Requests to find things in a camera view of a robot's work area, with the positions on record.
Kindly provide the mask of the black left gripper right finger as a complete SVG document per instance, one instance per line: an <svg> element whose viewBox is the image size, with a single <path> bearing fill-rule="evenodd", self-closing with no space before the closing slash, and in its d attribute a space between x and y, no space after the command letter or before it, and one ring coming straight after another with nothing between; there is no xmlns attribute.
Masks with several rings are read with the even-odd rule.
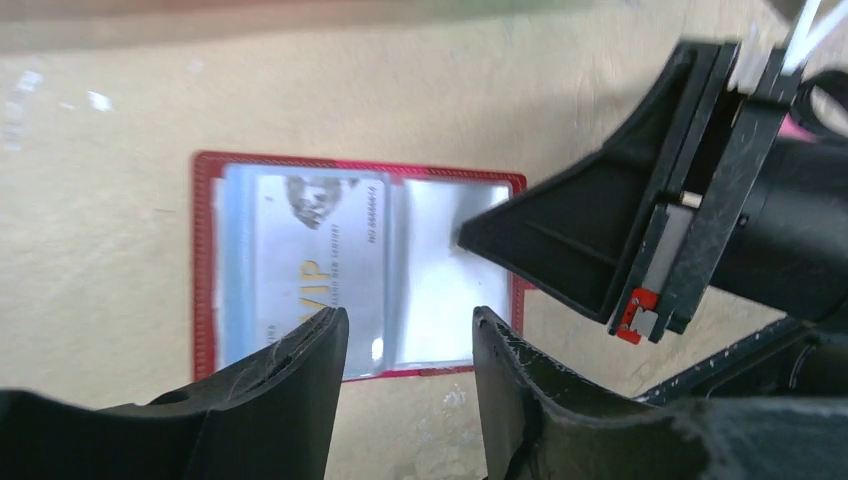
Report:
<svg viewBox="0 0 848 480"><path fill-rule="evenodd" d="M843 479L847 396L683 398L609 391L473 314L492 479Z"/></svg>

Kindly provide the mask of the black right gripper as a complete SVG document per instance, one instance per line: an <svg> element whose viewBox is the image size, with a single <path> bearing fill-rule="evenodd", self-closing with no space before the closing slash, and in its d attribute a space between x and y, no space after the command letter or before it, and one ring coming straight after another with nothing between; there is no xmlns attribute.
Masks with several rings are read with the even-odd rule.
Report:
<svg viewBox="0 0 848 480"><path fill-rule="evenodd" d="M708 287L847 325L847 141L790 137L790 51L681 40L595 151L465 221L458 245L625 341L683 332Z"/></svg>

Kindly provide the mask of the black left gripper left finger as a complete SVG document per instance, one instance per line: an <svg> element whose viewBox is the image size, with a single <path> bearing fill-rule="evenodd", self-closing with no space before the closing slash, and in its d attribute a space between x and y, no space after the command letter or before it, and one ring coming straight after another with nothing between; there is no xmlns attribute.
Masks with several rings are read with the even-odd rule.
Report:
<svg viewBox="0 0 848 480"><path fill-rule="evenodd" d="M326 308L274 344L146 405L1 393L5 479L320 479L349 322Z"/></svg>

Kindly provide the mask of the red leather card holder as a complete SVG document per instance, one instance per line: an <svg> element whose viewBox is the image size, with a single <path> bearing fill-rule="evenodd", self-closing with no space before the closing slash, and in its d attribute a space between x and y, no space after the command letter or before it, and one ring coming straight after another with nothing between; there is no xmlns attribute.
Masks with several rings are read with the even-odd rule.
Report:
<svg viewBox="0 0 848 480"><path fill-rule="evenodd" d="M451 179L468 182L503 183L513 194L527 189L527 178L518 172L466 169L421 164L368 162L361 160L309 158L225 151L200 151L194 155L192 185L192 285L193 285L193 379L204 379L219 369L221 349L214 345L221 336L213 325L217 308L213 305L213 292L223 282L213 276L221 262L217 215L213 212L213 197L219 188L215 185L224 178L226 166L263 165L287 167L316 167L323 170L349 169L388 173L398 179Z"/></svg>

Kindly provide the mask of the silver VIP card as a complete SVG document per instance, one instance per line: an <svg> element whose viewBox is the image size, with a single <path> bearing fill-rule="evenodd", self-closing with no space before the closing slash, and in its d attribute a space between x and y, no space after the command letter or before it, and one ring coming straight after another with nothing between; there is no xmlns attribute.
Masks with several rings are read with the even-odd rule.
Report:
<svg viewBox="0 0 848 480"><path fill-rule="evenodd" d="M256 179L255 338L267 346L325 307L346 310L344 378L384 367L387 232L381 177L314 171Z"/></svg>

